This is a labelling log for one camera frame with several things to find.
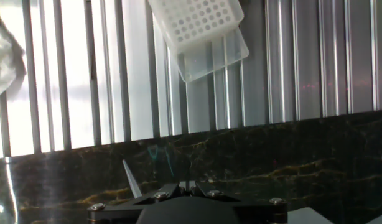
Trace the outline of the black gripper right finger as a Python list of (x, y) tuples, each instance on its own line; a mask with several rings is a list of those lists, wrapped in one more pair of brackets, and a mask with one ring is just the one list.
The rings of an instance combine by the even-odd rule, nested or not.
[(191, 182), (190, 195), (206, 199), (205, 205), (218, 211), (220, 218), (235, 218), (238, 223), (287, 223), (287, 201), (281, 198), (255, 201), (206, 182)]

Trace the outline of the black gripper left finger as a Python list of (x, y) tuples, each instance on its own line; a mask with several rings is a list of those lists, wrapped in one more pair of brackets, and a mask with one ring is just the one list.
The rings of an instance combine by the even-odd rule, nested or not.
[(118, 205), (97, 203), (88, 211), (88, 223), (136, 223), (142, 211), (151, 205), (164, 202), (169, 199), (185, 196), (187, 183), (165, 184), (158, 190), (142, 195)]

